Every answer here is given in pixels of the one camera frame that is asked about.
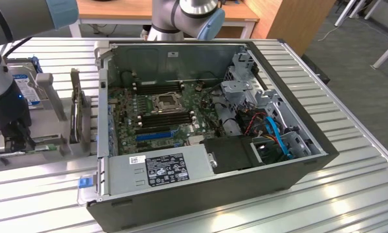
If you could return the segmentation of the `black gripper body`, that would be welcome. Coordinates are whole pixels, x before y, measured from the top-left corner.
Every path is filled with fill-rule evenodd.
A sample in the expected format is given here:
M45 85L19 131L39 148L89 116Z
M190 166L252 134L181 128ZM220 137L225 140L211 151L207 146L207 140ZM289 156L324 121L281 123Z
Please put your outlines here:
M1 96L0 97L0 130L2 130L10 122L19 121L25 127L29 127L30 114L27 102L23 96Z

